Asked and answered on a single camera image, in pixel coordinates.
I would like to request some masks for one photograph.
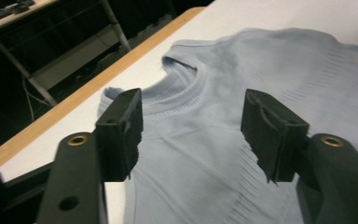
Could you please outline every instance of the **t-shirt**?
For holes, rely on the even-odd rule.
[[[143,90],[140,158],[126,184],[125,223],[302,223],[296,181],[267,183],[241,133],[245,91],[271,94],[358,150],[358,46],[301,29],[243,30],[183,40],[167,75]],[[106,89],[101,114],[118,89]]]

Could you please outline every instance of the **white table surface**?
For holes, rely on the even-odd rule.
[[[156,83],[165,75],[160,59],[176,40],[214,40],[244,28],[277,30],[289,27],[318,30],[335,36],[340,42],[358,44],[358,0],[216,0],[105,87],[126,90]],[[53,161],[57,145],[65,136],[92,132],[102,92],[103,89],[96,91],[2,165],[0,172],[3,178],[12,179]],[[123,184],[109,183],[106,187],[110,223],[121,223],[125,194]]]
[[[57,1],[59,1],[59,0],[34,0],[34,5],[30,6],[29,10],[27,10],[23,13],[17,14],[17,15],[11,14],[11,15],[8,15],[8,16],[2,18],[0,20],[0,27],[3,25],[9,24],[13,21],[19,20],[29,14],[34,13],[35,11],[37,11],[45,6],[48,6],[48,5],[50,5],[54,2],[57,2]]]

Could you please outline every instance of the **wooden table edge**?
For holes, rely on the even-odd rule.
[[[0,166],[31,144],[37,137],[88,99],[94,92],[102,88],[112,78],[123,72],[126,68],[142,58],[148,51],[197,16],[203,9],[205,9],[205,7],[193,7],[178,16],[137,48],[101,72],[100,75],[49,110],[48,113],[5,142],[0,146]]]

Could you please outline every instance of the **table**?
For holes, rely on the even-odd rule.
[[[2,18],[0,20],[0,28],[2,26],[10,25],[11,23],[13,23],[29,14],[32,14],[32,13],[36,12],[37,10],[40,10],[43,7],[47,7],[55,2],[57,2],[57,0],[34,0],[34,5],[30,6],[29,10],[27,10],[21,14],[17,14],[17,15],[12,14],[12,15]]]
[[[144,88],[159,81],[164,76],[160,58],[174,41],[212,40],[249,27],[314,29],[340,42],[358,44],[358,1],[216,0],[205,9],[193,8],[1,146],[3,178],[9,180],[52,161],[66,135],[92,131],[104,87]],[[122,185],[107,188],[109,202],[123,200],[122,193],[112,193],[123,190]],[[109,211],[111,220],[120,220],[120,206],[109,203]]]

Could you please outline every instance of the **metal rod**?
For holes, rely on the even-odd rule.
[[[113,25],[113,29],[115,31],[116,36],[118,37],[121,45],[124,47],[124,49],[127,52],[131,51],[131,46],[129,41],[127,40],[127,37],[124,35],[123,30],[121,29],[120,24],[118,23],[118,20],[116,19],[115,14],[113,13],[112,8],[110,7],[109,3],[107,2],[107,0],[101,0],[103,9],[106,12],[106,16],[107,18],[110,20],[110,22]]]
[[[52,105],[57,105],[57,102],[54,100],[54,98],[48,93],[48,91],[45,90],[45,88],[39,84],[39,82],[32,77],[32,75],[26,70],[24,66],[14,57],[14,55],[0,42],[0,50],[7,56],[7,58],[19,69],[19,71],[22,73],[22,75],[28,79],[28,81],[31,83],[31,85],[34,86],[34,88],[39,91],[39,93]]]

